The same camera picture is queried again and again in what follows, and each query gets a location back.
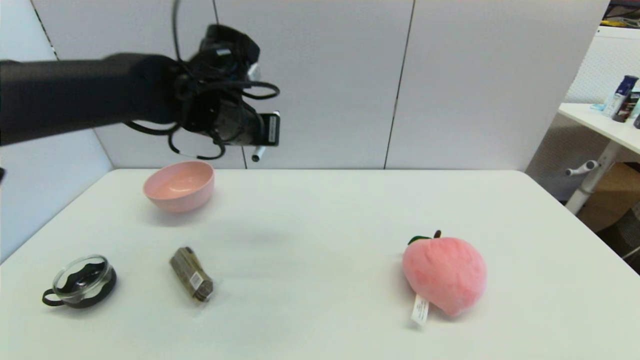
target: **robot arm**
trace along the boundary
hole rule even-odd
[[[258,114],[243,97],[269,99],[277,86],[256,81],[260,48],[247,35],[211,25],[189,61],[161,55],[116,54],[103,60],[0,62],[0,145],[123,122],[146,134],[180,128],[228,145],[277,146],[280,117]],[[272,90],[253,95],[251,87]],[[134,122],[166,124],[162,130]]]

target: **handle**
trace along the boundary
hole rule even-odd
[[[42,294],[42,302],[49,305],[49,306],[60,306],[60,305],[64,305],[65,302],[62,300],[49,300],[47,299],[48,295],[53,294],[53,289],[49,289],[47,291],[44,292],[44,294]]]

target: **cable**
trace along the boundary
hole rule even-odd
[[[178,45],[178,8],[180,7],[180,0],[173,0],[173,9],[171,11],[171,27],[173,31],[173,48],[175,49],[175,57],[178,62],[182,62],[180,57],[180,47]]]
[[[186,154],[184,152],[180,152],[180,150],[173,144],[173,134],[170,134],[168,136],[167,142],[169,143],[169,148],[178,155],[189,156],[190,158],[196,158],[199,160],[220,159],[227,152],[227,148],[225,147],[225,144],[221,142],[220,136],[214,131],[208,130],[207,135],[209,135],[212,138],[213,144],[217,145],[218,148],[220,149],[220,153],[218,153],[218,155],[216,156],[191,155],[191,154]]]
[[[247,88],[267,88],[273,90],[273,93],[267,95],[254,95],[248,92],[242,92],[242,94],[250,99],[265,100],[280,95],[280,88],[274,84],[265,83],[262,81],[216,81],[214,83],[207,83],[198,87],[198,93],[209,90],[227,90],[229,88],[247,89]]]
[[[216,24],[220,25],[220,20],[218,20],[218,7],[216,6],[216,0],[213,0],[213,11],[216,13]]]
[[[126,126],[129,126],[131,129],[134,129],[136,131],[139,131],[141,133],[145,133],[148,135],[154,135],[154,136],[164,136],[164,135],[170,135],[173,134],[174,132],[178,131],[180,129],[180,123],[176,123],[174,126],[170,127],[169,129],[152,129],[150,127],[146,127],[146,126],[142,126],[140,124],[136,124],[133,121],[127,121],[124,123]]]

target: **pink plush toy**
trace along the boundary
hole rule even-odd
[[[486,265],[480,253],[457,238],[416,236],[402,258],[404,276],[422,298],[449,316],[471,308],[486,288]]]

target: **desk leg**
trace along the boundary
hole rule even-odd
[[[611,165],[616,161],[616,156],[620,152],[621,148],[622,145],[617,142],[613,140],[609,142],[598,159],[600,166],[587,174],[587,177],[584,178],[582,184],[580,184],[578,189],[573,193],[573,195],[571,195],[571,199],[566,203],[566,208],[569,209],[572,214],[576,215],[582,208],[582,205],[587,202],[587,199],[593,195],[593,191],[604,174],[609,171]]]

